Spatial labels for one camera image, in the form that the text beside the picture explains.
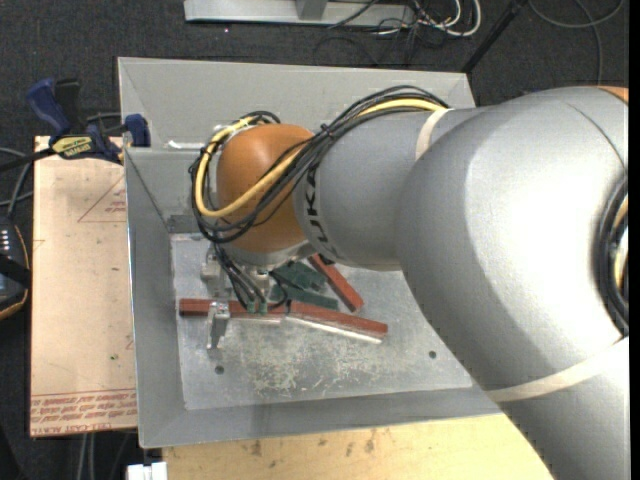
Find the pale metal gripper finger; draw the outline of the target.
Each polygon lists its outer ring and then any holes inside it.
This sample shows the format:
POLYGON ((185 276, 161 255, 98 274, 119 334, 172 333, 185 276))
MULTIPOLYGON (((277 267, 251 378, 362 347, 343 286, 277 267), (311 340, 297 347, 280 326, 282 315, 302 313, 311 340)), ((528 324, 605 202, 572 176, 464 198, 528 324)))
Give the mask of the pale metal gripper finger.
POLYGON ((200 278, 206 284, 211 296, 219 296, 223 290, 223 271, 213 248, 206 252, 205 261, 200 269, 200 278))
POLYGON ((207 316, 207 350, 209 352, 219 350, 223 347, 230 319, 231 313, 227 302, 213 301, 210 303, 207 316))

